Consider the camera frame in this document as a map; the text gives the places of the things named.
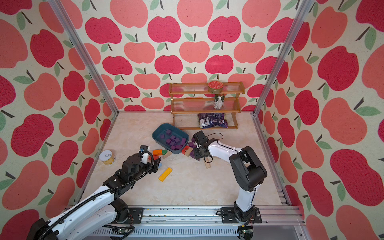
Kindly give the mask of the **teal plastic storage bin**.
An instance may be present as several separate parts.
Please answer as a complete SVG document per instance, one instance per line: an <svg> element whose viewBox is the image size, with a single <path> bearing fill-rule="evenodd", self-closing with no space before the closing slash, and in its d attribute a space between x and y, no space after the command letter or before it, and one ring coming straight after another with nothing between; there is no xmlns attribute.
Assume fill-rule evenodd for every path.
<svg viewBox="0 0 384 240"><path fill-rule="evenodd" d="M171 130L172 133L170 135L167 135L166 134L167 130ZM165 138L160 139L160 135L165 135ZM180 141L178 143L176 143L175 139L174 139L174 140L171 140L170 144L167 144L166 140L170 139L170 137L172 135L176 136L176 138L179 138ZM168 124L168 123L161 124L159 127L157 127L154 130L154 132L152 133L152 138L155 140L156 143L158 143L159 145L164 147L166 150L171 151L173 154L180 154L182 152L183 148L185 146L187 146L188 141L189 141L189 135L187 133L185 133L184 131L182 131L182 130L178 129L177 127L175 127L171 124ZM171 146L181 145L182 138L187 139L186 144L182 145L183 147L179 150L177 148L175 150L172 150Z"/></svg>

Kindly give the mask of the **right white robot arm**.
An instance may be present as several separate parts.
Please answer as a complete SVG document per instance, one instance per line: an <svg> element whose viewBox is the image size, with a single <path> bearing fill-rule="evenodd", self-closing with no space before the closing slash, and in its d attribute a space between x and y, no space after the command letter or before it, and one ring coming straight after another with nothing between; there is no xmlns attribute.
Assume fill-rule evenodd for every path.
<svg viewBox="0 0 384 240"><path fill-rule="evenodd" d="M254 150L246 146L235 148L217 139L209 139L203 131L193 135L197 147L193 150L197 159L214 157L230 163L236 182L239 185L238 198L232 208L221 208L217 215L224 224L262 222L260 210L253 204L258 187L268 176L267 170Z"/></svg>

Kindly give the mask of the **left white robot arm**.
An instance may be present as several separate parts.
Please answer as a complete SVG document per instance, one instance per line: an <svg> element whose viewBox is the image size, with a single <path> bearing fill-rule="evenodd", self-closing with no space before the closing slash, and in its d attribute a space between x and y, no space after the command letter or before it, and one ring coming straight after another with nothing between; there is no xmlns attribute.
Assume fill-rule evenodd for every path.
<svg viewBox="0 0 384 240"><path fill-rule="evenodd" d="M122 168L109 177L91 196L48 221L39 219L28 233L28 240L82 240L101 227L114 228L128 224L131 233L134 223L140 223L142 208L130 208L121 196L148 174L156 173L161 163L148 151L134 154Z"/></svg>

